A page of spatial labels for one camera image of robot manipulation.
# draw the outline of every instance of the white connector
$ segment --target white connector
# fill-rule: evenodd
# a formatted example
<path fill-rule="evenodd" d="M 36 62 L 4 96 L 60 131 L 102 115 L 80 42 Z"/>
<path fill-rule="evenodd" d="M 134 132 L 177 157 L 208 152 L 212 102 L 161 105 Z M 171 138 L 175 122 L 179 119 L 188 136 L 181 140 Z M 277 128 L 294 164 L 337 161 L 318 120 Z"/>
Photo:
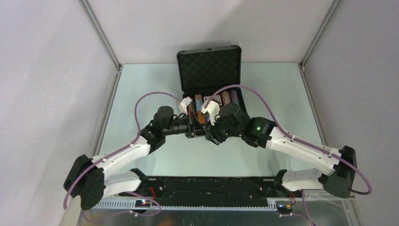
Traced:
<path fill-rule="evenodd" d="M 201 112 L 203 114 L 208 113 L 209 114 L 209 120 L 211 121 L 212 126 L 215 125 L 216 119 L 215 117 L 219 114 L 220 111 L 220 107 L 219 104 L 213 100 L 211 100 L 211 102 L 209 102 L 208 107 L 205 108 L 205 105 L 207 103 L 205 102 L 202 106 L 201 106 Z"/>
<path fill-rule="evenodd" d="M 179 109 L 182 113 L 187 115 L 187 106 L 192 102 L 192 99 L 189 97 L 184 98 L 180 104 L 179 104 Z"/>

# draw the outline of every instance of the red wire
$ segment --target red wire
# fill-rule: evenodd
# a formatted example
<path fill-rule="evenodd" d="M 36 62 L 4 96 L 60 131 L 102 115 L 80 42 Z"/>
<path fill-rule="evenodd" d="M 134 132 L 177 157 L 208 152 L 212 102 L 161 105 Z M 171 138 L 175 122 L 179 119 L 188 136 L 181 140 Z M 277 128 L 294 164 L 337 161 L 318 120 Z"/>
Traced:
<path fill-rule="evenodd" d="M 295 200 L 295 196 L 294 196 L 294 193 L 293 192 L 291 192 L 291 196 L 290 196 L 290 201 L 291 201 L 291 203 L 292 203 L 292 199 L 294 199 L 294 204 L 292 204 L 292 205 L 295 205 L 296 204 L 296 200 Z"/>
<path fill-rule="evenodd" d="M 152 199 L 155 199 L 155 191 L 154 191 L 154 188 L 153 188 L 153 187 L 149 187 L 148 190 L 150 190 L 151 193 L 152 193 Z"/>

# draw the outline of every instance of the white wall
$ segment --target white wall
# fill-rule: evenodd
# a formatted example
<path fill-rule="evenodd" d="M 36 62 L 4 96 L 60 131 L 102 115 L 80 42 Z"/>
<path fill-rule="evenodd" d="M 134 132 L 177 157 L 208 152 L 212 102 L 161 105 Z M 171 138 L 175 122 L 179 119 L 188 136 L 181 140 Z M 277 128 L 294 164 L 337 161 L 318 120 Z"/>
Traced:
<path fill-rule="evenodd" d="M 373 185 L 356 196 L 367 226 L 398 225 L 398 25 L 397 0 L 343 1 L 305 66 L 327 141 L 355 148 Z"/>
<path fill-rule="evenodd" d="M 121 63 L 238 44 L 243 62 L 300 62 L 333 0 L 92 0 Z"/>
<path fill-rule="evenodd" d="M 0 2 L 0 225 L 58 225 L 115 69 L 76 0 Z"/>

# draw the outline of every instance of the open black case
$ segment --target open black case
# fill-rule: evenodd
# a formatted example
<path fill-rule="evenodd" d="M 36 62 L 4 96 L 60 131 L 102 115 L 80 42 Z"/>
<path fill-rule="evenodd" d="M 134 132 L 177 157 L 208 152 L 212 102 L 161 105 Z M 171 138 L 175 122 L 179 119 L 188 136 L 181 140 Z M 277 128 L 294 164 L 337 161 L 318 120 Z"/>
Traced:
<path fill-rule="evenodd" d="M 180 83 L 183 97 L 190 97 L 195 106 L 195 96 L 201 95 L 204 103 L 207 98 L 222 87 L 240 84 L 241 80 L 241 47 L 238 45 L 206 48 L 197 50 L 183 50 L 177 53 Z M 247 112 L 240 88 L 225 90 L 229 93 L 236 91 L 237 104 Z M 216 96 L 220 99 L 219 105 L 224 106 L 221 93 Z M 188 138 L 205 135 L 196 114 L 189 115 L 192 126 L 186 133 Z"/>

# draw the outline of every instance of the black metal base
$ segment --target black metal base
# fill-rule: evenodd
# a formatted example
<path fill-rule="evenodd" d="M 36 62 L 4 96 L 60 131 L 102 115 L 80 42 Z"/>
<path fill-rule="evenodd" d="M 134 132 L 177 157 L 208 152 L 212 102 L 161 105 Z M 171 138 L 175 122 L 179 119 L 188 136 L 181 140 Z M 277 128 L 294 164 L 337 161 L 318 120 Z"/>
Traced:
<path fill-rule="evenodd" d="M 282 197 L 274 186 L 272 177 L 152 177 L 141 175 L 141 185 L 135 191 L 152 197 L 149 189 L 155 191 L 155 200 L 164 206 L 190 207 L 264 207 L 268 197 Z M 120 196 L 132 196 L 120 193 Z"/>

